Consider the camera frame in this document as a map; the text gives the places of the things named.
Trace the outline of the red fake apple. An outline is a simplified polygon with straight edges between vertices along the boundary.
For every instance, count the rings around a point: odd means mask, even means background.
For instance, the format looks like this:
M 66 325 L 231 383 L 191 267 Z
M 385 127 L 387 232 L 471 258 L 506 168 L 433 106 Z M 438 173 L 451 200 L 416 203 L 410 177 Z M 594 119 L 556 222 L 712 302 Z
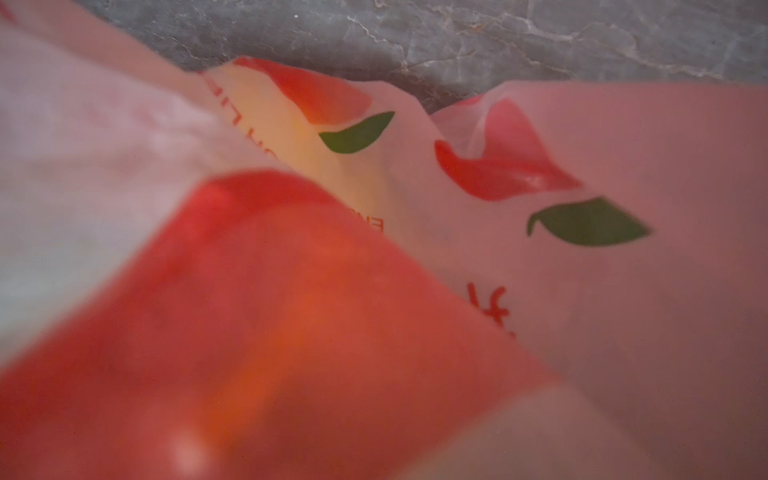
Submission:
M 555 384 L 314 184 L 209 181 L 2 371 L 5 479 L 383 479 Z

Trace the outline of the pink translucent plastic bag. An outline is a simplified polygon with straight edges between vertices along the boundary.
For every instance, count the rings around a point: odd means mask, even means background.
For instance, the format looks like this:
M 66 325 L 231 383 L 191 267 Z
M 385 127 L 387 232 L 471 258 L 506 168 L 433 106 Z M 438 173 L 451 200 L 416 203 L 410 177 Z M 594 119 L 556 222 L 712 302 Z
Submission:
M 306 180 L 557 378 L 383 479 L 767 475 L 767 89 L 510 81 L 428 114 L 1 5 L 1 374 L 203 184 Z

